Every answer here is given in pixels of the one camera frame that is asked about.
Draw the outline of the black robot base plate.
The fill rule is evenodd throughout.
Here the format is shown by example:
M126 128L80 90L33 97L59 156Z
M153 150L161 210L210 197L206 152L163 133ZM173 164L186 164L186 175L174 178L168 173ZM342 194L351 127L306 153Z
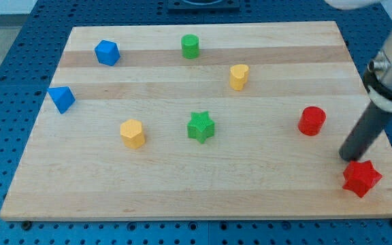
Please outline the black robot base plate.
M239 10L239 0L166 0L169 12Z

